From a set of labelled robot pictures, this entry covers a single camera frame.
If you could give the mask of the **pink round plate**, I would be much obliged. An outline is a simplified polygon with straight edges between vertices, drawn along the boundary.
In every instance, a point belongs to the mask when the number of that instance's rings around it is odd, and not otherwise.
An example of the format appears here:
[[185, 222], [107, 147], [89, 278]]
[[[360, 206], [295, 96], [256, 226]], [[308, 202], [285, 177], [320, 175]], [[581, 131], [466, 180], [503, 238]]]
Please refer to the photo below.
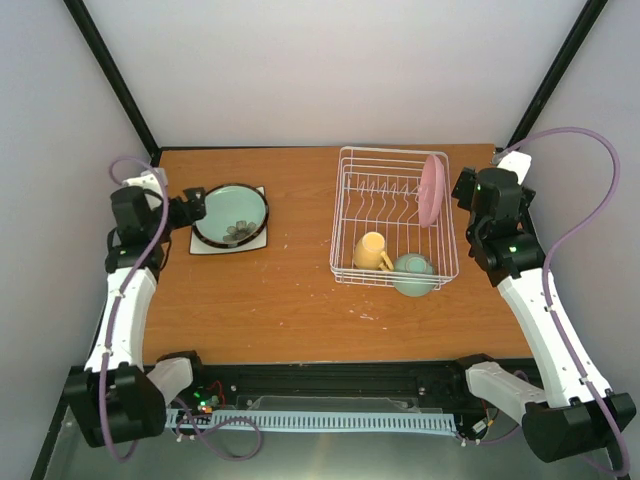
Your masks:
[[436, 155], [425, 161], [418, 189], [418, 215], [422, 228], [431, 226], [441, 210], [445, 188], [445, 170]]

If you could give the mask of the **yellow ceramic mug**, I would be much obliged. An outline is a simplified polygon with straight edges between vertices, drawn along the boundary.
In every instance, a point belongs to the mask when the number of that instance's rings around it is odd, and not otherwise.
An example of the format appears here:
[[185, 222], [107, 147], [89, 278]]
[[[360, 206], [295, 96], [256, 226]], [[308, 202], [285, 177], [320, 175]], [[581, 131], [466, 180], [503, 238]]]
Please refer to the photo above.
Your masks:
[[386, 252], [385, 237], [378, 232], [367, 232], [355, 246], [354, 265], [363, 270], [394, 270], [394, 265]]

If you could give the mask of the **green ceramic bowl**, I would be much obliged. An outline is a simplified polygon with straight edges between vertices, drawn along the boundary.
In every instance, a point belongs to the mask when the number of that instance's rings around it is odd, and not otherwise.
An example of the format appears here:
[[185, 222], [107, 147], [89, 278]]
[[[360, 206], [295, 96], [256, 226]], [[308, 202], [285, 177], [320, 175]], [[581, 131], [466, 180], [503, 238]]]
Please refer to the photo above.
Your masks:
[[430, 260], [417, 253], [408, 253], [398, 257], [394, 262], [397, 277], [393, 287], [407, 297], [422, 297], [435, 288], [435, 273]]

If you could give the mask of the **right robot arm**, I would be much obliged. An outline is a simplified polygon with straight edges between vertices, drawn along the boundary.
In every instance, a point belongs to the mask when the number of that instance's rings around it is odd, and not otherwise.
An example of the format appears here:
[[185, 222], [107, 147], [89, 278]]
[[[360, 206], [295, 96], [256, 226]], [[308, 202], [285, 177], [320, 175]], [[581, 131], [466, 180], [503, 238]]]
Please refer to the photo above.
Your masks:
[[470, 214], [469, 255], [515, 315], [542, 382], [536, 387], [491, 359], [469, 357], [469, 393], [515, 421], [544, 462], [611, 447], [636, 406], [593, 365], [543, 270], [545, 253], [527, 219], [534, 191], [512, 171], [465, 168], [452, 196]]

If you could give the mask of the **white wire dish rack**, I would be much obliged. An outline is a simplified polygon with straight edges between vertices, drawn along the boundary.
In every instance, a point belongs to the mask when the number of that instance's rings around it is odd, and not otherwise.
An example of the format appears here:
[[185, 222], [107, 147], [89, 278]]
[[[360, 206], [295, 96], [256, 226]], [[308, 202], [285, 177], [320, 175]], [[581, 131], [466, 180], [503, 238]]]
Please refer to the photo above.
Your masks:
[[[436, 221], [419, 224], [418, 189], [429, 155], [444, 165], [445, 192]], [[430, 260], [439, 290], [459, 274], [450, 193], [449, 158], [442, 151], [345, 146], [340, 149], [336, 175], [333, 230], [329, 256], [335, 281], [367, 287], [393, 287], [395, 272], [359, 269], [355, 246], [367, 232], [385, 237], [386, 252], [398, 257], [417, 253]]]

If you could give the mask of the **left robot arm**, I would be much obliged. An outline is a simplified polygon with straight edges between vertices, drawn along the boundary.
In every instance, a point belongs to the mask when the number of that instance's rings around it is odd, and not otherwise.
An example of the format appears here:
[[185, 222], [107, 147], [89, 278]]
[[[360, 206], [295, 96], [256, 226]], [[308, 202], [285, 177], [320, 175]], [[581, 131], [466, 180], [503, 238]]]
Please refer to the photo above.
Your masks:
[[93, 349], [68, 376], [64, 398], [93, 448], [162, 433], [180, 396], [201, 400], [208, 378], [195, 351], [167, 354], [146, 370], [147, 314], [170, 250], [173, 230], [204, 217], [203, 188], [169, 198], [159, 187], [124, 186], [110, 196], [115, 227], [107, 237], [107, 299]]

